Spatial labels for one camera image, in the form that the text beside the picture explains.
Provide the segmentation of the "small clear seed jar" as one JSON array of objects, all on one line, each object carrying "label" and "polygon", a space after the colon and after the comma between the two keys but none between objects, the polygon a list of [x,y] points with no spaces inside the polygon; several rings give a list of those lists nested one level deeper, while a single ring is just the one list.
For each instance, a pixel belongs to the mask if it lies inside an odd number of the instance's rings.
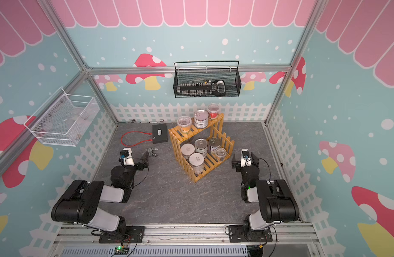
[{"label": "small clear seed jar", "polygon": [[227,151],[222,147],[218,147],[215,150],[215,156],[218,162],[223,162],[227,158]]}]

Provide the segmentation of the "wooden two-tier shelf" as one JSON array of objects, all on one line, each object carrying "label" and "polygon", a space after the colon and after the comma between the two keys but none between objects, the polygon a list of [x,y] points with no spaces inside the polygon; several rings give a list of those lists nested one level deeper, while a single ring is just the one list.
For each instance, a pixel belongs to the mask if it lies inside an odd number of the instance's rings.
[{"label": "wooden two-tier shelf", "polygon": [[206,139],[201,137],[205,128],[197,128],[194,123],[187,132],[180,125],[168,129],[174,156],[194,183],[223,164],[233,153],[235,141],[222,131],[223,121],[223,113],[208,121],[210,134]]}]

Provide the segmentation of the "orange label seed jar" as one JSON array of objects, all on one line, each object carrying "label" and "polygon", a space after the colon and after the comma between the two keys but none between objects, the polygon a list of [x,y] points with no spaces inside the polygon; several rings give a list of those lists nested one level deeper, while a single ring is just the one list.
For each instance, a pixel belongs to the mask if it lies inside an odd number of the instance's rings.
[{"label": "orange label seed jar", "polygon": [[188,133],[191,130],[192,119],[189,116],[181,116],[177,120],[181,133]]}]

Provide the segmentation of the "red label seed jar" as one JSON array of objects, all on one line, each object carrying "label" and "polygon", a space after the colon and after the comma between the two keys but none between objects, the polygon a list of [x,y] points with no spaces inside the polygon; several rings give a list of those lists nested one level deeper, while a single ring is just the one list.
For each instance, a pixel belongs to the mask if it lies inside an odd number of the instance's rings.
[{"label": "red label seed jar", "polygon": [[209,119],[215,120],[220,113],[220,106],[218,104],[211,103],[207,106],[206,111],[208,112]]}]

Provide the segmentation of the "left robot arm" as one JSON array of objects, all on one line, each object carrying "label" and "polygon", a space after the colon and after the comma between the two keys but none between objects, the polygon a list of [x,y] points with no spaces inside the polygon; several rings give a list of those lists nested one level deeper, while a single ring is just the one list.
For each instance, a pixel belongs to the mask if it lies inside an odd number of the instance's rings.
[{"label": "left robot arm", "polygon": [[148,157],[144,154],[135,162],[121,154],[119,161],[120,165],[111,170],[110,186],[104,181],[74,180],[55,203],[52,220],[81,224],[113,236],[128,236],[125,219],[104,211],[99,204],[128,202],[135,187],[134,177],[137,171],[148,168]]}]

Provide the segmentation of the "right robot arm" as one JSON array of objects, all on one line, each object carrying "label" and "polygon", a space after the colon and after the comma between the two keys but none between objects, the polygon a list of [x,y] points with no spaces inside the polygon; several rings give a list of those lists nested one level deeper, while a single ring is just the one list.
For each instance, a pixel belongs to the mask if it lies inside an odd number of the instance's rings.
[{"label": "right robot arm", "polygon": [[232,167],[242,176],[241,197],[245,203],[257,204],[259,209],[245,217],[242,225],[228,226],[231,242],[271,242],[271,227],[299,220],[300,211],[295,198],[283,179],[274,181],[259,178],[259,159],[247,149],[242,157],[232,159]]}]

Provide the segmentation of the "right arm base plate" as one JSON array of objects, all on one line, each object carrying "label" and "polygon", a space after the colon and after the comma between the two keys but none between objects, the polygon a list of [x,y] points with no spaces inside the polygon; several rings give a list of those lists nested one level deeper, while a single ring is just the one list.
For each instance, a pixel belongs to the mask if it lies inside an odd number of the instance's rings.
[{"label": "right arm base plate", "polygon": [[273,241],[270,228],[267,230],[251,230],[243,225],[226,226],[225,233],[231,243],[270,243]]}]

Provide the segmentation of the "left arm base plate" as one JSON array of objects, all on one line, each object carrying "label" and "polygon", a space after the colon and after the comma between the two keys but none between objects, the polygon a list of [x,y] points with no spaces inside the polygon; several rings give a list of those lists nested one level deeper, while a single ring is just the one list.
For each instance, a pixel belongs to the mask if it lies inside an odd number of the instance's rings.
[{"label": "left arm base plate", "polygon": [[145,228],[145,226],[126,226],[122,231],[102,232],[98,242],[100,244],[141,243]]}]

